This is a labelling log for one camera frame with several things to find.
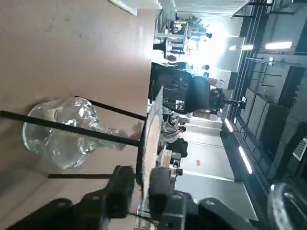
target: clear glass vase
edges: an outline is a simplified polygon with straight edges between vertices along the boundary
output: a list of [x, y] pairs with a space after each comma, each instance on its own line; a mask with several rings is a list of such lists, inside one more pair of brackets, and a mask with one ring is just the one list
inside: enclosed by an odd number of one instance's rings
[[[93, 105], [80, 97], [40, 103], [31, 110], [29, 116], [128, 137], [123, 130], [101, 126]], [[125, 147], [124, 144], [29, 123], [24, 123], [23, 140], [31, 152], [43, 156], [61, 169], [78, 167], [99, 147], [111, 150], [122, 150]]]

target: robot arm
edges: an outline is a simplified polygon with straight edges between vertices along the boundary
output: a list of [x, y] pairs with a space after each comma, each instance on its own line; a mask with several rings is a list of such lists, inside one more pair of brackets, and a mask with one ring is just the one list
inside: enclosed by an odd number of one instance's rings
[[[148, 212], [159, 222], [158, 230], [255, 230], [216, 199], [196, 204], [190, 196], [161, 186], [168, 173], [155, 168], [151, 174]], [[78, 204], [53, 200], [7, 230], [107, 230], [111, 219], [129, 215], [134, 182], [130, 166], [117, 166], [105, 188], [86, 194]]]

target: cable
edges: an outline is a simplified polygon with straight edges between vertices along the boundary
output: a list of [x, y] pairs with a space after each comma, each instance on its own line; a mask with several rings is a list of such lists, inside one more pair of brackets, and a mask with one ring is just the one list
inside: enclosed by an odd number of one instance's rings
[[151, 218], [148, 218], [148, 217], [144, 217], [144, 216], [141, 216], [141, 215], [138, 215], [136, 213], [128, 213], [128, 215], [131, 215], [131, 216], [135, 216], [135, 217], [138, 217], [138, 218], [141, 218], [141, 219], [144, 219], [150, 223], [152, 223], [154, 225], [154, 230], [157, 230], [157, 224], [151, 219]]

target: fluorescent light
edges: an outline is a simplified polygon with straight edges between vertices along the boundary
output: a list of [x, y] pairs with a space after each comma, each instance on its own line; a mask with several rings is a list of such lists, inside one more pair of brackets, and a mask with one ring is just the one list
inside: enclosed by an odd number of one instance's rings
[[226, 123], [226, 126], [228, 128], [228, 130], [232, 133], [234, 131], [234, 129], [232, 128], [230, 122], [228, 121], [228, 119], [225, 119], [225, 123]]
[[253, 170], [251, 169], [251, 166], [250, 166], [250, 163], [248, 162], [248, 158], [247, 158], [247, 156], [246, 156], [246, 153], [244, 152], [244, 150], [242, 149], [241, 146], [239, 146], [239, 152], [240, 152], [241, 157], [242, 157], [242, 159], [243, 159], [243, 161], [244, 161], [244, 164], [245, 164], [245, 166], [246, 166], [246, 168], [247, 168], [247, 170], [248, 170], [248, 173], [249, 173], [249, 174], [252, 174], [252, 173], [253, 173]]
[[265, 45], [266, 49], [288, 49], [291, 48], [293, 42], [276, 42]]
[[252, 50], [254, 48], [254, 46], [253, 45], [244, 45], [244, 46], [242, 46], [242, 50]]

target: table surface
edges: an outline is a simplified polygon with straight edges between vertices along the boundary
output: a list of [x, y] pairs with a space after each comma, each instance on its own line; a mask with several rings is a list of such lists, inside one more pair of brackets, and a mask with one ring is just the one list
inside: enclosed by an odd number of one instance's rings
[[[26, 114], [36, 103], [79, 95], [146, 115], [154, 10], [133, 16], [107, 0], [10, 0], [0, 5], [0, 108]], [[102, 125], [132, 133], [138, 122], [98, 110]], [[49, 180], [59, 173], [27, 151], [22, 124], [0, 120], [0, 229], [58, 197], [78, 202], [107, 180]], [[135, 166], [137, 148], [98, 149], [64, 173], [112, 173]], [[132, 210], [137, 209], [138, 193]], [[131, 219], [110, 229], [131, 229]]]

